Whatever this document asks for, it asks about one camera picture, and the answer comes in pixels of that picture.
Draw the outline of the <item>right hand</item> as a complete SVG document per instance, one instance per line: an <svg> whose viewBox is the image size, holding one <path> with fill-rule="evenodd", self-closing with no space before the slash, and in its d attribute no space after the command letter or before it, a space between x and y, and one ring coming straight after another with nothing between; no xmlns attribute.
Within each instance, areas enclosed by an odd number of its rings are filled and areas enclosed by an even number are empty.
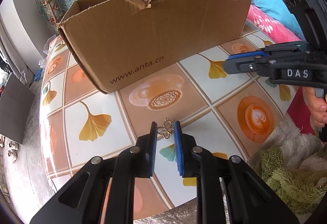
<svg viewBox="0 0 327 224"><path fill-rule="evenodd" d="M312 124L317 128L323 128L326 125L326 102L323 98L315 95L314 88L303 88L304 98L310 112Z"/></svg>

